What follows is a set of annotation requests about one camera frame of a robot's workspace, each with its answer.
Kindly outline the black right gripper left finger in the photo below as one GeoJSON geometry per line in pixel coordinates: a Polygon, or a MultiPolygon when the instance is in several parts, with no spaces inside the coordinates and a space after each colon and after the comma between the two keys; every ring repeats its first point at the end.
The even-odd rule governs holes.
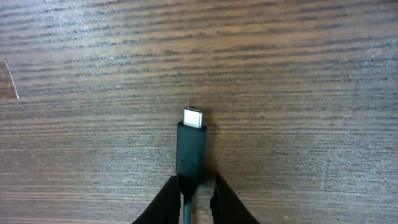
{"type": "Polygon", "coordinates": [[[132,224],[178,224],[180,207],[180,184],[174,175],[132,224]]]}

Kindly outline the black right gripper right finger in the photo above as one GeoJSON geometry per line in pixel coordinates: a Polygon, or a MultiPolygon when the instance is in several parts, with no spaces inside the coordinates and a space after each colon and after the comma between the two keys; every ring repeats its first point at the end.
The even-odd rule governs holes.
{"type": "Polygon", "coordinates": [[[259,224],[220,175],[215,179],[210,209],[214,224],[259,224]]]}

